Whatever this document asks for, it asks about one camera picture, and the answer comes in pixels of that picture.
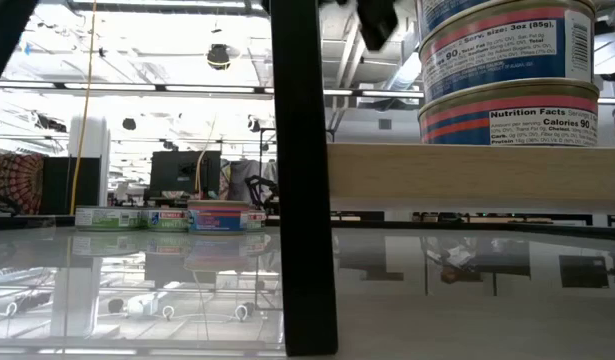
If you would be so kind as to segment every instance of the computer monitor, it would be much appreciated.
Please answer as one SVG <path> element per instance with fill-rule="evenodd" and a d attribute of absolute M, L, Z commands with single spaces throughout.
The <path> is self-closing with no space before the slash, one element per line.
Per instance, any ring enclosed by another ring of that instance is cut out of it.
<path fill-rule="evenodd" d="M 202 193 L 220 193 L 220 151 L 207 151 L 200 168 Z M 200 151 L 155 152 L 151 163 L 151 194 L 163 191 L 196 193 L 196 164 Z"/>

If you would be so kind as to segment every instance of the nutrition facts label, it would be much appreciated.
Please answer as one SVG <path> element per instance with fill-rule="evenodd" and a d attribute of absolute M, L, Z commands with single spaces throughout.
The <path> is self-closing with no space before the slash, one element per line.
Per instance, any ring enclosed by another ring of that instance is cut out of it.
<path fill-rule="evenodd" d="M 492 145 L 597 146 L 596 114 L 568 108 L 523 108 L 489 113 Z"/>

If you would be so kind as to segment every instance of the red patterned fabric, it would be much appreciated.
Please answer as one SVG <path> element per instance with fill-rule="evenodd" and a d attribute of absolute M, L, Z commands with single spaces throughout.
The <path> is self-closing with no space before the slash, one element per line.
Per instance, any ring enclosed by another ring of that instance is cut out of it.
<path fill-rule="evenodd" d="M 37 215 L 43 195 L 43 156 L 0 155 L 0 195 L 17 202 L 22 214 Z"/>

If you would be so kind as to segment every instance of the ceiling light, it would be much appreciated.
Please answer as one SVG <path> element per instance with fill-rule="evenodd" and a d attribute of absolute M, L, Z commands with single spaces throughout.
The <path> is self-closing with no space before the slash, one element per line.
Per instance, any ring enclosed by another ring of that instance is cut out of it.
<path fill-rule="evenodd" d="M 425 94 L 421 92 L 409 92 L 409 91 L 377 91 L 377 90 L 365 90 L 363 96 L 367 97 L 384 97 L 384 98 L 419 98 L 423 99 Z"/>
<path fill-rule="evenodd" d="M 615 105 L 615 98 L 600 98 L 598 105 Z"/>
<path fill-rule="evenodd" d="M 0 81 L 0 87 L 4 88 L 29 88 L 29 89 L 46 89 L 55 88 L 54 84 L 47 82 L 35 81 Z"/>
<path fill-rule="evenodd" d="M 167 86 L 167 91 L 199 92 L 199 93 L 229 93 L 253 94 L 254 88 L 236 86 Z"/>
<path fill-rule="evenodd" d="M 93 4 L 93 0 L 72 0 L 73 3 L 78 4 Z M 212 1 L 180 1 L 180 0 L 98 0 L 98 4 L 120 4 L 120 5 L 156 5 L 156 6 L 185 6 L 185 7 L 197 7 L 197 6 L 212 6 L 212 7 L 224 7 L 224 8 L 245 8 L 244 3 L 231 3 L 231 2 L 212 2 Z"/>
<path fill-rule="evenodd" d="M 67 89 L 85 90 L 87 84 L 65 84 Z M 156 86 L 145 84 L 91 84 L 92 90 L 134 90 L 134 91 L 155 91 Z"/>
<path fill-rule="evenodd" d="M 40 349 L 39 354 L 60 354 L 63 349 Z M 65 349 L 70 355 L 136 355 L 136 350 L 130 349 Z"/>
<path fill-rule="evenodd" d="M 330 89 L 323 91 L 323 93 L 330 96 L 350 96 L 354 92 L 351 90 Z"/>

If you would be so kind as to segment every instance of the yellow cable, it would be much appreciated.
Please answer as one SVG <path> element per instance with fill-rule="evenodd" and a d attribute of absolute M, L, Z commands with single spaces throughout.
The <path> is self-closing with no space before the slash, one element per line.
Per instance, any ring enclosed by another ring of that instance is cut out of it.
<path fill-rule="evenodd" d="M 76 168 L 74 170 L 74 180 L 71 188 L 71 210 L 73 216 L 76 212 L 76 186 L 78 185 L 78 173 L 80 172 L 80 158 L 83 153 L 83 142 L 85 141 L 85 128 L 87 126 L 87 115 L 89 112 L 89 93 L 91 90 L 91 77 L 94 63 L 94 37 L 96 36 L 96 9 L 98 0 L 94 0 L 91 14 L 91 39 L 89 42 L 89 69 L 87 73 L 87 90 L 85 91 L 85 110 L 83 111 L 83 125 L 80 128 L 80 140 L 78 141 L 78 155 L 76 156 Z"/>
<path fill-rule="evenodd" d="M 91 15 L 91 39 L 89 43 L 89 74 L 87 77 L 87 91 L 85 92 L 85 110 L 83 111 L 83 125 L 80 129 L 80 141 L 78 142 L 78 155 L 76 157 L 76 168 L 74 169 L 74 180 L 72 182 L 71 189 L 71 211 L 70 214 L 74 215 L 76 210 L 76 186 L 78 185 L 78 172 L 80 171 L 80 158 L 83 151 L 83 141 L 85 140 L 85 125 L 87 125 L 87 113 L 89 109 L 89 92 L 91 90 L 91 77 L 93 72 L 94 62 L 94 36 L 96 36 L 96 9 L 97 0 L 94 0 L 92 6 Z M 71 248 L 73 238 L 67 240 L 67 251 L 65 253 L 65 270 L 67 271 L 65 276 L 65 316 L 63 318 L 63 346 L 62 346 L 62 359 L 65 359 L 67 349 L 67 328 L 69 326 L 69 282 L 71 281 Z"/>

